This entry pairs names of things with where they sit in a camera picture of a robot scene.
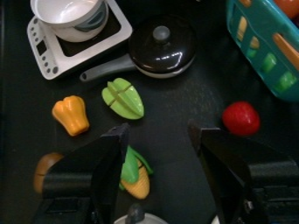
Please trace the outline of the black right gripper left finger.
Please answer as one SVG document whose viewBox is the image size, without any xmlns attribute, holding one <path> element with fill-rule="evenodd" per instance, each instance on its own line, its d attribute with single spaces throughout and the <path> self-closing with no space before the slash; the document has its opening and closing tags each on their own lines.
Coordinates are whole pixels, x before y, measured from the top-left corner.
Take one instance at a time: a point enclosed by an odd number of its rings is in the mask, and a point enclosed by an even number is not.
<svg viewBox="0 0 299 224">
<path fill-rule="evenodd" d="M 30 224 L 112 224 L 129 126 L 112 128 L 45 174 Z"/>
</svg>

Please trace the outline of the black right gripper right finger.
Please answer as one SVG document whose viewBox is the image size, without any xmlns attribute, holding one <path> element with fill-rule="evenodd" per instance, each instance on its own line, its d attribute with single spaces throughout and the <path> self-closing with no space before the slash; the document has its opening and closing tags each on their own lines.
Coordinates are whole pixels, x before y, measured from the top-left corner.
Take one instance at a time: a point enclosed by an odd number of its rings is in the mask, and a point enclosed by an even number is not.
<svg viewBox="0 0 299 224">
<path fill-rule="evenodd" d="M 218 128 L 188 121 L 218 224 L 299 224 L 299 164 Z"/>
</svg>

